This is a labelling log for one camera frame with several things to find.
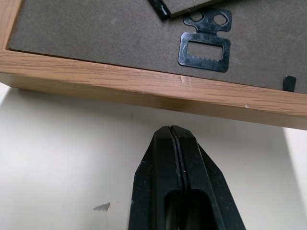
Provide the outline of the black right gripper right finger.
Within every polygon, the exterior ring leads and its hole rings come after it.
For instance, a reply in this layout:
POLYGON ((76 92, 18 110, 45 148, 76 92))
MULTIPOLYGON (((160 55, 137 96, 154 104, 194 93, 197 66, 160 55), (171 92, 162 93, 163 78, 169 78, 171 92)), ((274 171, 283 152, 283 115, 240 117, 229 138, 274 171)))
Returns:
POLYGON ((182 171, 180 230, 246 230, 223 173, 193 134, 170 128, 182 171))

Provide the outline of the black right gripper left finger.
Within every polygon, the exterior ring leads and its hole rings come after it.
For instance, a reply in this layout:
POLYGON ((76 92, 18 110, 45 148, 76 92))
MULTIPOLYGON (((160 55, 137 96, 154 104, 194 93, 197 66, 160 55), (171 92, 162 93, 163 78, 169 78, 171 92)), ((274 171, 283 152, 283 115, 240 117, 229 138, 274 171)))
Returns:
POLYGON ((135 172, 128 230, 178 230, 182 192, 176 141, 164 126, 135 172))

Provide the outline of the wooden picture frame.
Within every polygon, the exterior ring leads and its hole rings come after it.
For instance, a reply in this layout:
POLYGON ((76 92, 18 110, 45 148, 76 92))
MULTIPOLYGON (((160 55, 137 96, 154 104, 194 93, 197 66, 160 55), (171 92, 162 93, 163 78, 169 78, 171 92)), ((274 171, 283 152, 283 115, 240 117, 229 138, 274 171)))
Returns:
POLYGON ((307 94, 16 52, 8 49, 23 0, 0 0, 0 83, 307 130, 307 94))

